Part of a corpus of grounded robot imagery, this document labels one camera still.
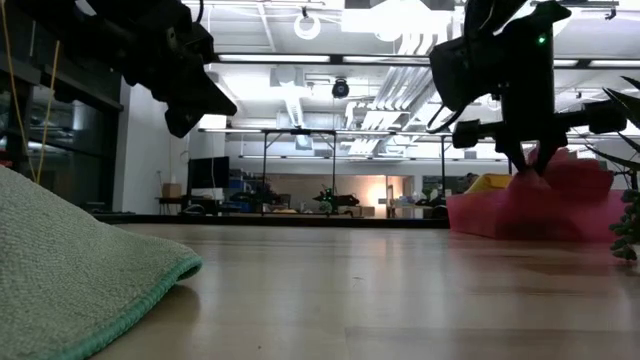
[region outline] ceiling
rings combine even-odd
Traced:
[[[197,2],[183,2],[191,7],[195,18]],[[318,17],[320,22],[320,32],[312,40],[302,39],[294,30],[296,18],[301,14],[299,6],[287,7],[284,1],[278,2],[278,6],[275,2],[243,1],[239,6],[233,6],[231,1],[205,0],[205,3],[208,5],[202,24],[214,37],[216,53],[397,54],[402,45],[401,39],[382,41],[378,38],[380,34],[343,32],[340,24],[346,19],[343,15],[351,11],[344,10],[344,1],[308,6],[308,14]],[[458,7],[453,14],[447,13],[453,19],[454,37],[455,29],[462,23],[460,9]],[[526,4],[521,12],[526,13],[530,9]],[[617,18],[604,20],[609,12],[609,9],[574,9],[571,20],[555,37],[556,58],[640,59],[640,43],[636,36],[640,33],[640,12],[620,7]],[[309,29],[310,23],[310,20],[303,20],[301,27]],[[219,75],[219,85],[239,107],[232,121],[242,120],[241,124],[246,125],[251,119],[276,118],[278,113],[291,114],[292,105],[285,101],[279,89],[271,85],[271,71],[275,67],[277,65],[220,63],[208,67],[209,71]],[[343,115],[350,102],[375,98],[391,70],[389,66],[301,64],[296,67],[303,73],[306,89],[299,104],[293,107],[298,106],[304,113]],[[556,70],[556,110],[566,110],[588,99],[604,99],[602,87],[629,89],[621,75],[640,78],[640,70]],[[333,99],[331,88],[336,78],[346,78],[351,90],[349,98]],[[427,82],[422,83],[422,87],[427,85]],[[439,97],[436,94],[426,102],[437,104]],[[500,111],[497,110],[497,103],[482,98],[469,106],[461,119],[499,121]]]

